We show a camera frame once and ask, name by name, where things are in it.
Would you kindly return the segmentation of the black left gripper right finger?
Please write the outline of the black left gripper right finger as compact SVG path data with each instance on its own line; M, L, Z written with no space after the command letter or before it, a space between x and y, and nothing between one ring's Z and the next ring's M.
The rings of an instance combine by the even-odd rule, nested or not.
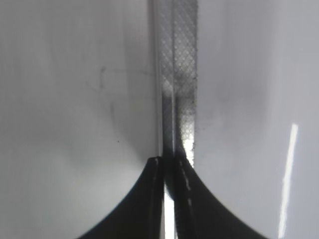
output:
M264 239L208 190L186 158L172 160L175 225L179 239Z

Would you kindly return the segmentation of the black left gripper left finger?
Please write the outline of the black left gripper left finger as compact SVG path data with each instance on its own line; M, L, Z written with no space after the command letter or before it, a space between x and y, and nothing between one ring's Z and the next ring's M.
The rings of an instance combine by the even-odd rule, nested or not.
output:
M164 163L152 157L126 197L82 239L160 238Z

